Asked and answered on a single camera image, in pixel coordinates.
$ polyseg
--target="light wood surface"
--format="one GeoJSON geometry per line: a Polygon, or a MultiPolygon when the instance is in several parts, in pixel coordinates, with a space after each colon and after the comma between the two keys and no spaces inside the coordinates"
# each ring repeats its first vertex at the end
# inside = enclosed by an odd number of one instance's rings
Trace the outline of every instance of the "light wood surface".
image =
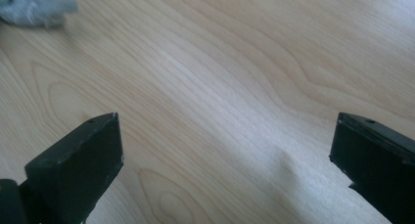
{"type": "Polygon", "coordinates": [[[338,112],[415,138],[415,0],[78,0],[0,24],[0,177],[120,115],[87,223],[389,223],[329,161],[338,112]]]}

